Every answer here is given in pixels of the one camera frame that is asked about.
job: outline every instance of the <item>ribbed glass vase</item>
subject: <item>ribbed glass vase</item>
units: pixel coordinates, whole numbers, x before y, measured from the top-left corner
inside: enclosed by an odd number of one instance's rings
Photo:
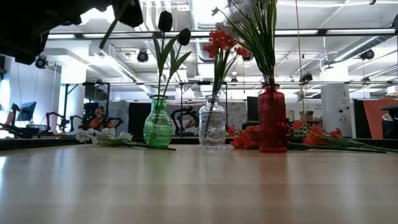
[[[199,110],[199,147],[225,149],[225,110],[218,104],[218,96],[207,96],[206,100]]]
[[[168,147],[172,140],[172,120],[166,113],[167,98],[167,96],[151,96],[152,109],[144,125],[144,139],[148,145]]]
[[[278,87],[263,85],[264,93],[258,98],[261,152],[287,152],[285,95]]]

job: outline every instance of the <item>table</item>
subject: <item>table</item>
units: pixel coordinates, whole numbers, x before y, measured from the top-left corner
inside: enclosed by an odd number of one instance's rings
[[[0,223],[398,223],[398,155],[62,146],[0,153]]]

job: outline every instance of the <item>clear glass vase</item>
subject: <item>clear glass vase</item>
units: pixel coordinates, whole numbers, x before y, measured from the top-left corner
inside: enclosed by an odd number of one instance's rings
[[[168,147],[172,140],[172,120],[166,113],[167,96],[151,96],[152,109],[145,120],[144,139],[148,145]]]
[[[218,96],[207,96],[206,100],[199,110],[200,149],[225,149],[225,110],[218,105]]]

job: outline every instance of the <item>lying flower bouquet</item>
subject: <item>lying flower bouquet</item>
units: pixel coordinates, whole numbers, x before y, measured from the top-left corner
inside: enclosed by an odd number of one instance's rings
[[[303,124],[305,125],[305,123],[296,121],[294,127],[299,127]],[[259,149],[258,126],[247,127],[244,131],[240,132],[238,137],[234,138],[231,144],[235,149]],[[303,144],[288,141],[287,147],[291,151],[324,149],[353,152],[398,153],[396,149],[371,146],[359,141],[344,138],[340,129],[327,133],[325,130],[319,129],[318,126],[312,126],[312,128],[308,130],[308,136],[303,139]]]
[[[141,142],[134,142],[131,140],[132,136],[129,133],[121,133],[116,136],[115,128],[104,128],[101,131],[94,130],[90,128],[89,130],[79,129],[75,135],[76,140],[81,143],[87,143],[91,141],[93,146],[103,146],[103,147],[139,147],[146,149],[166,149],[175,150],[168,147],[157,147],[150,146]]]

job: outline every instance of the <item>red glass vase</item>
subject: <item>red glass vase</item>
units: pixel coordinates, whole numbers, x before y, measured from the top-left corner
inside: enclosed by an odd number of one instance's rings
[[[258,98],[261,152],[287,152],[285,95],[278,87],[263,85],[264,93]]]

